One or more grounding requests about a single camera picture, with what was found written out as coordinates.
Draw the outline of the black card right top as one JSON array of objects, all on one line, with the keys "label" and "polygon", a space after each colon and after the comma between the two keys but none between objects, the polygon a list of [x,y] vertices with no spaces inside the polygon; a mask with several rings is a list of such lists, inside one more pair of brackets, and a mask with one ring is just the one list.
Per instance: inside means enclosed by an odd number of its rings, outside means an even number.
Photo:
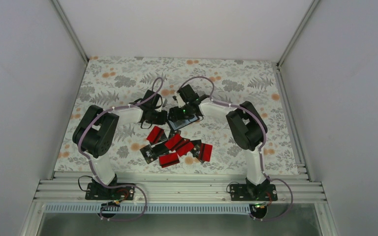
[{"label": "black card right top", "polygon": [[191,152],[191,154],[194,158],[198,158],[202,141],[201,140],[191,140],[191,143],[193,144],[193,148],[190,150],[190,152]]}]

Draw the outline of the black card centre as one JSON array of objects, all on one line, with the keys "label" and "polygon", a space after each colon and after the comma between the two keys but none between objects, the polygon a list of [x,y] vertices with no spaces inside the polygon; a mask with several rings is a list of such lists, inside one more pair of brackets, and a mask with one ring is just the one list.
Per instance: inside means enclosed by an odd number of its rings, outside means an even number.
[{"label": "black card centre", "polygon": [[170,150],[165,145],[165,142],[155,145],[154,147],[152,147],[152,150],[153,154],[155,154],[156,156],[163,156],[170,153]]}]

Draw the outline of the aluminium corner post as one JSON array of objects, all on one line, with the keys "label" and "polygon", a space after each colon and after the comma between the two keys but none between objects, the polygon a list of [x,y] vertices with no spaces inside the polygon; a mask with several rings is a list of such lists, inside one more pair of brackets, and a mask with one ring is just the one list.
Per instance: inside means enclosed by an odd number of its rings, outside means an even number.
[{"label": "aluminium corner post", "polygon": [[296,28],[292,38],[290,39],[287,47],[285,48],[284,52],[282,53],[279,61],[277,62],[277,68],[281,68],[281,66],[283,65],[283,63],[285,62],[286,58],[288,57],[290,51],[292,50],[292,48],[294,47],[297,39],[299,38],[299,36],[301,35],[304,27],[307,25],[309,19],[311,18],[313,12],[315,11],[315,9],[317,8],[317,6],[319,5],[320,3],[320,0],[312,0],[311,1],[311,4],[309,5],[307,11],[305,12],[303,18],[301,19],[298,27]]},{"label": "aluminium corner post", "polygon": [[87,57],[85,50],[80,43],[80,40],[75,33],[65,11],[59,0],[50,0],[51,4],[53,5],[58,17],[60,18],[64,28],[66,29],[71,41],[73,42],[77,52],[79,53],[81,59],[84,61],[85,64],[88,64],[89,58]]}]

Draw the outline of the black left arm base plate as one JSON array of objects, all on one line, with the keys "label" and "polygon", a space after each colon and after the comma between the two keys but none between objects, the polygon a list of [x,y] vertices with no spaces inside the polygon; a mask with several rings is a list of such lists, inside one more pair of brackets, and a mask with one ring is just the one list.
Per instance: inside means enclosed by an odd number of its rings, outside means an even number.
[{"label": "black left arm base plate", "polygon": [[120,188],[105,188],[99,183],[89,183],[87,186],[85,199],[86,200],[107,200],[107,201],[116,201],[116,200],[133,200],[135,193],[135,186],[123,186]]}]

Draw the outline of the black card left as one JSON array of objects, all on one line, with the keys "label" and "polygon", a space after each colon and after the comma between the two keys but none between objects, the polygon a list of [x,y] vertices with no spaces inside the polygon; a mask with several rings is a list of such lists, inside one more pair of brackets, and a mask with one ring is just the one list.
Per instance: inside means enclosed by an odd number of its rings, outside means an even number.
[{"label": "black card left", "polygon": [[158,156],[154,153],[150,145],[146,145],[140,149],[141,154],[143,155],[147,164],[150,164],[158,159]]}]

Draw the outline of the aluminium corner post right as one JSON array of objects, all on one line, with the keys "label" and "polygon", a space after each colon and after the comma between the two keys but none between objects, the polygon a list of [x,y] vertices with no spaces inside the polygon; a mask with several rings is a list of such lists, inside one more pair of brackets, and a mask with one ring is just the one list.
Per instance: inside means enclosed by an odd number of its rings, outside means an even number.
[{"label": "aluminium corner post right", "polygon": [[307,11],[305,12],[303,18],[301,19],[298,27],[296,28],[292,38],[290,39],[287,47],[285,48],[284,52],[282,53],[279,61],[277,62],[277,68],[281,68],[281,66],[283,65],[283,63],[285,62],[286,58],[288,57],[290,51],[292,50],[292,48],[294,47],[297,39],[299,38],[299,36],[301,35],[304,27],[307,25],[309,19],[311,18],[313,12],[315,11],[315,9],[317,8],[317,6],[319,5],[320,3],[320,0],[312,0],[311,1],[311,4],[309,5]]}]

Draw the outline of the aluminium corner post left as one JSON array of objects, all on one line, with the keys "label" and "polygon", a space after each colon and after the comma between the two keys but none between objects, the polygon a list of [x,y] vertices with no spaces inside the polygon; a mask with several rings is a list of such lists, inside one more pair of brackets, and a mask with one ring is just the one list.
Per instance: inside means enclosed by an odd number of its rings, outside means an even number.
[{"label": "aluminium corner post left", "polygon": [[71,41],[73,42],[77,52],[79,53],[81,59],[84,61],[85,64],[88,64],[89,58],[87,57],[85,50],[80,43],[80,40],[75,33],[65,11],[59,0],[50,0],[51,4],[53,5],[58,17],[60,18],[64,28],[66,29]]}]

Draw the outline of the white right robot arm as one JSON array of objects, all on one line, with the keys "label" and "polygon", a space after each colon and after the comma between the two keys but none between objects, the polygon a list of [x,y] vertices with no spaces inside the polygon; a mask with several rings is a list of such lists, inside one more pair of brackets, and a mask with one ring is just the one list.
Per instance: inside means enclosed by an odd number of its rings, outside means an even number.
[{"label": "white right robot arm", "polygon": [[267,140],[267,127],[248,101],[237,105],[214,99],[211,95],[198,95],[190,85],[174,93],[177,106],[169,110],[170,120],[182,120],[211,116],[225,118],[235,143],[245,151],[247,164],[247,194],[252,200],[259,200],[270,184],[264,171],[262,148]]}]

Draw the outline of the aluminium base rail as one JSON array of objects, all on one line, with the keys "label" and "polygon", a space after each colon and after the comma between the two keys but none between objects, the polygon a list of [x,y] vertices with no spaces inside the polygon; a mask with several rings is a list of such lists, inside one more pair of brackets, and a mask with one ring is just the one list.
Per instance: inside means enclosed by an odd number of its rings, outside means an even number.
[{"label": "aluminium base rail", "polygon": [[91,182],[85,173],[57,172],[51,180],[41,180],[33,200],[44,204],[47,212],[96,213],[102,205],[112,204],[110,213],[212,213],[248,214],[254,205],[324,204],[327,199],[319,182],[306,175],[284,176],[275,189],[260,200],[240,194],[240,175],[166,175],[121,174],[120,182],[134,183],[128,192],[94,199],[86,196]]}]

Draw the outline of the black card holder wallet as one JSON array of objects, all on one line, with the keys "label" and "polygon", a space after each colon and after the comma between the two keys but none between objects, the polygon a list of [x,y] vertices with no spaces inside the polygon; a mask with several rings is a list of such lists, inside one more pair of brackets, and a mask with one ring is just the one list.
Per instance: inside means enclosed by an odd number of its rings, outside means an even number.
[{"label": "black card holder wallet", "polygon": [[182,120],[177,120],[177,121],[172,121],[172,120],[167,120],[167,123],[172,131],[180,130],[196,121],[199,121],[200,117],[199,116],[194,116],[193,118],[189,119],[182,119]]}]

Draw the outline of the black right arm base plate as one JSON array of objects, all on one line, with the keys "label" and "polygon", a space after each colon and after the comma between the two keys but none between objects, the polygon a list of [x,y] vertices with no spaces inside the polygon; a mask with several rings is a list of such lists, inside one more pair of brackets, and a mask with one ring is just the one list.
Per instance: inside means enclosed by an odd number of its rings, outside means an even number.
[{"label": "black right arm base plate", "polygon": [[252,186],[231,183],[227,187],[232,201],[277,201],[278,195],[274,184]]}]

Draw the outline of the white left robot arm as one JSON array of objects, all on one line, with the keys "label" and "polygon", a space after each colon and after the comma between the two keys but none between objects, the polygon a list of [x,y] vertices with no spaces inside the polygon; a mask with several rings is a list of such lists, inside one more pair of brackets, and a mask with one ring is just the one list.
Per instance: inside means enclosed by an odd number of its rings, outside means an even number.
[{"label": "white left robot arm", "polygon": [[91,105],[76,127],[72,141],[80,154],[88,160],[92,179],[98,184],[98,193],[105,199],[117,194],[117,176],[106,156],[111,147],[118,125],[144,122],[163,125],[167,111],[163,109],[167,100],[148,90],[143,98],[127,105],[107,110]]}]

